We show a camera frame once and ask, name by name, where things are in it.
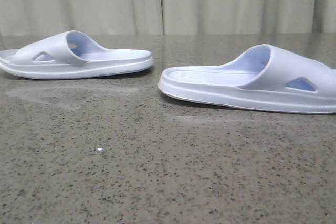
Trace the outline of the light blue slipper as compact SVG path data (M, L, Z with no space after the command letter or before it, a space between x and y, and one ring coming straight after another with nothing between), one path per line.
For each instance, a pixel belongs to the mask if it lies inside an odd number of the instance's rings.
M158 87L170 97L203 104L289 113L335 112L335 70L267 44L251 47L221 66L165 69Z
M108 49L86 34L67 31L21 49L1 51L1 69L31 79L78 79L133 73L154 64L150 51Z

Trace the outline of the beige background curtain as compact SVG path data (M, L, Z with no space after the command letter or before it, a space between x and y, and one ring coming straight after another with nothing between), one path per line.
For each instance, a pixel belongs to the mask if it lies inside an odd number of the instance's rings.
M1 0L2 35L335 32L335 0Z

